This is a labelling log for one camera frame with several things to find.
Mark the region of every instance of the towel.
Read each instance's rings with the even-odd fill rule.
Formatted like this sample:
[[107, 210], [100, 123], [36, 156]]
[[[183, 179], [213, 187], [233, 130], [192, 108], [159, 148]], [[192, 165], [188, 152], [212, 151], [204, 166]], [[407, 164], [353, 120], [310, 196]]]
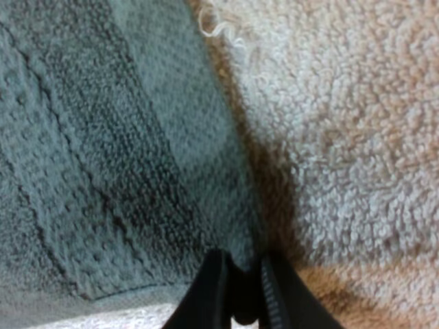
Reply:
[[0, 1], [0, 328], [177, 302], [265, 249], [183, 1]]
[[192, 1], [272, 241], [346, 328], [439, 328], [439, 6]]

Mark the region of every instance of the fabric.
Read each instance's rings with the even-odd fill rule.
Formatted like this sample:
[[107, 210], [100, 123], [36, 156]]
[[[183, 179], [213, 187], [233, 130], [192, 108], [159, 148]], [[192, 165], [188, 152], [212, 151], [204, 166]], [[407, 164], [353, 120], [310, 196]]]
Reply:
[[0, 328], [176, 302], [265, 230], [184, 2], [0, 1]]
[[437, 2], [192, 2], [272, 240], [347, 328], [438, 328]]

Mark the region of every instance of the gray towel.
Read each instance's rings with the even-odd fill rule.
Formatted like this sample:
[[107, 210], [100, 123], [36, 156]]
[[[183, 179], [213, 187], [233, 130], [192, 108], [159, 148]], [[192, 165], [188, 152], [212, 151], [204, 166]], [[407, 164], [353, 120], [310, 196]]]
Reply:
[[0, 136], [0, 328], [176, 301], [208, 249], [265, 247], [182, 1], [0, 0]]

